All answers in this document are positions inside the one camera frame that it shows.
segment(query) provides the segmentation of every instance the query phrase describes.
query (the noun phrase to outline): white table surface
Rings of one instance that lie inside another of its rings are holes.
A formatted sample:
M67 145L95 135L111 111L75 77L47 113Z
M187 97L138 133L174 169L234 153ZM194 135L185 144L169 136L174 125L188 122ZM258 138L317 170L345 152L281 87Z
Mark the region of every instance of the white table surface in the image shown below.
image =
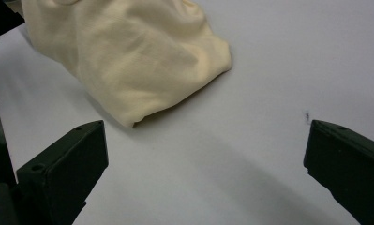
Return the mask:
M22 25L0 37L0 115L14 164L103 119L110 166L75 224L357 224L307 174L310 118L374 140L374 0L197 0L233 69L121 127Z

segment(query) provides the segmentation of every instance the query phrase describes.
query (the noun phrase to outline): cream cloth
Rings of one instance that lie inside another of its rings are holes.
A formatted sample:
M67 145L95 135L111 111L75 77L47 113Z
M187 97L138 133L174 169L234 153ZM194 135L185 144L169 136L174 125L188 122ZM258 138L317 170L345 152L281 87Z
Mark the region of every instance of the cream cloth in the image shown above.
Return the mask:
M33 46L132 127L231 68L227 42L188 0L22 0Z

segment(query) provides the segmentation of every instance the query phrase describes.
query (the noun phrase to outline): dark green plastic part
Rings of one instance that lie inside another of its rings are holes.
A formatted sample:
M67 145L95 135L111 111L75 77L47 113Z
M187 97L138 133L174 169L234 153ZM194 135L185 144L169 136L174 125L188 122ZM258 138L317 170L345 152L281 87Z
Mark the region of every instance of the dark green plastic part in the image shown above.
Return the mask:
M374 142L345 127L312 121L304 166L361 224L374 224Z
M71 130L23 165L17 176L21 194L30 197L26 204L36 206L46 224L68 225L107 167L104 125L97 121Z
M19 225L8 185L0 183L0 225Z

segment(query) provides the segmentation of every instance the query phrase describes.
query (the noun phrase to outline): crumpled fabric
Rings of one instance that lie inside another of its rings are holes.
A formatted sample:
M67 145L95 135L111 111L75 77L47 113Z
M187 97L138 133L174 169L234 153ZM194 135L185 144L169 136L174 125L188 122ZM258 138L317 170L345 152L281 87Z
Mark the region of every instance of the crumpled fabric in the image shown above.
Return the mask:
M188 0L22 0L32 45L120 124L169 108L232 66Z

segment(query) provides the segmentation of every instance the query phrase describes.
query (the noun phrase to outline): cloth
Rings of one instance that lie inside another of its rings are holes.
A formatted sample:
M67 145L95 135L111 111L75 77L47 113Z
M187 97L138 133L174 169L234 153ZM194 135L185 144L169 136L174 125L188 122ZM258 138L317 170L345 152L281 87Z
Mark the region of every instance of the cloth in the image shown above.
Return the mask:
M22 0L33 46L132 127L231 68L228 43L188 0Z

